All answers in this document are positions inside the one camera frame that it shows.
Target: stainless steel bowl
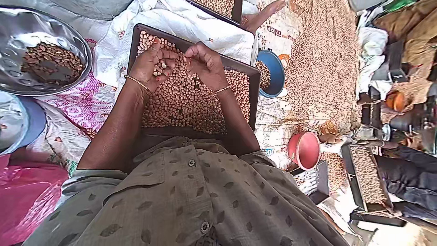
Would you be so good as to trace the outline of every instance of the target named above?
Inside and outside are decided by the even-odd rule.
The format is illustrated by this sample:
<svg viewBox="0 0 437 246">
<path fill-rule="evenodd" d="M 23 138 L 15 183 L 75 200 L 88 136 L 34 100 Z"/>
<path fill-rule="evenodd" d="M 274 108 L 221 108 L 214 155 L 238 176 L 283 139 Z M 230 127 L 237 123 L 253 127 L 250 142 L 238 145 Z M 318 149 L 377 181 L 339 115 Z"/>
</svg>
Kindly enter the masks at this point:
<svg viewBox="0 0 437 246">
<path fill-rule="evenodd" d="M 0 5 L 0 90 L 23 96 L 53 95 L 82 82 L 92 66 L 91 49 L 70 25 L 39 10 Z M 85 66 L 79 78 L 64 86 L 41 83 L 21 72 L 26 47 L 45 42 L 70 50 Z"/>
</svg>

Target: blue plastic bowl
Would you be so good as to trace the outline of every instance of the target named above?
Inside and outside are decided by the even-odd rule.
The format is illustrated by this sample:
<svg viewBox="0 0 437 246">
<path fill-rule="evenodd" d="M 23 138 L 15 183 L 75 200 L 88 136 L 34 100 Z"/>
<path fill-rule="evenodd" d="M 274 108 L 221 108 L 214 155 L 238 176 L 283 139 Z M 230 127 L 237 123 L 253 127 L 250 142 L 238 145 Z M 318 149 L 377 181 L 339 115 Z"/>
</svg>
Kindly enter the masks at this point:
<svg viewBox="0 0 437 246">
<path fill-rule="evenodd" d="M 265 91 L 260 88 L 260 95 L 267 98 L 277 97 L 284 89 L 285 84 L 284 67 L 279 57 L 275 53 L 264 49 L 258 52 L 257 61 L 262 61 L 270 71 L 270 85 Z"/>
<path fill-rule="evenodd" d="M 24 115 L 20 137 L 9 148 L 0 152 L 0 155 L 5 155 L 33 142 L 44 130 L 46 120 L 44 110 L 38 103 L 36 103 L 35 99 L 31 97 L 16 96 L 3 91 L 0 91 L 0 96 L 16 99 Z"/>
</svg>

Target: red bowl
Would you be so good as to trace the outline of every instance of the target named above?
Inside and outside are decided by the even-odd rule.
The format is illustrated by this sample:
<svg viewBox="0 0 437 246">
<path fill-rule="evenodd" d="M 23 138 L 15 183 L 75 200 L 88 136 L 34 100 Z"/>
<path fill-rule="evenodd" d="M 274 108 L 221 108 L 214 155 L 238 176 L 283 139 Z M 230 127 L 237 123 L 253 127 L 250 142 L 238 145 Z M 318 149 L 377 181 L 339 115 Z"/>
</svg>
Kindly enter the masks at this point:
<svg viewBox="0 0 437 246">
<path fill-rule="evenodd" d="M 288 158 L 303 170 L 313 169 L 320 159 L 320 141 L 313 132 L 293 135 L 288 141 Z"/>
</svg>

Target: bracelet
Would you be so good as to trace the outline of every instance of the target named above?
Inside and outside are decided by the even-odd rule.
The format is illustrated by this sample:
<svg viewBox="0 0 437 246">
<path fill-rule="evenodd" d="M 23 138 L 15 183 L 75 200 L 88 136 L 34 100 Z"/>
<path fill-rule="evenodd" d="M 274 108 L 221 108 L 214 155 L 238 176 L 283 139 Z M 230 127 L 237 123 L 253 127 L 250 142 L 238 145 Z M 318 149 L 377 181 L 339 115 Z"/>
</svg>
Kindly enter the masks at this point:
<svg viewBox="0 0 437 246">
<path fill-rule="evenodd" d="M 151 91 L 149 90 L 149 88 L 147 88 L 145 85 L 143 85 L 143 83 L 141 83 L 141 81 L 137 80 L 136 78 L 134 78 L 134 77 L 132 77 L 130 75 L 125 74 L 125 79 L 127 79 L 127 78 L 130 78 L 131 80 L 137 82 L 139 85 L 144 87 L 146 89 L 147 95 L 151 95 L 152 94 Z"/>
<path fill-rule="evenodd" d="M 220 90 L 218 90 L 218 91 L 215 91 L 215 92 L 211 93 L 210 95 L 217 94 L 217 93 L 219 93 L 219 92 L 221 92 L 221 91 L 224 91 L 224 90 L 226 90 L 226 89 L 228 89 L 228 88 L 231 88 L 231 85 L 228 85 L 228 86 L 226 86 L 226 87 L 223 88 L 223 89 L 220 89 Z"/>
</svg>

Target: pink cloth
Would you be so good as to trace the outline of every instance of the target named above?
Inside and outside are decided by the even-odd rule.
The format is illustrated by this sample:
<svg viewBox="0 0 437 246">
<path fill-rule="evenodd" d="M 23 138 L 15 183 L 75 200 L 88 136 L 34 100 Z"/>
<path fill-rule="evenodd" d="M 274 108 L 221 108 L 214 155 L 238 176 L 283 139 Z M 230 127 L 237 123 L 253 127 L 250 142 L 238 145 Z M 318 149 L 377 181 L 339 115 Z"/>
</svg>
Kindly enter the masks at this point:
<svg viewBox="0 0 437 246">
<path fill-rule="evenodd" d="M 90 45 L 97 43 L 92 39 L 86 39 L 86 41 Z M 93 70 L 91 70 L 87 78 L 77 86 L 62 93 L 38 99 L 61 109 L 76 125 L 98 131 L 113 106 L 112 103 L 94 97 L 103 88 L 103 85 L 102 82 L 94 78 Z"/>
<path fill-rule="evenodd" d="M 9 156 L 0 159 L 0 246 L 26 240 L 54 211 L 61 185 L 68 178 L 58 165 L 9 162 Z"/>
</svg>

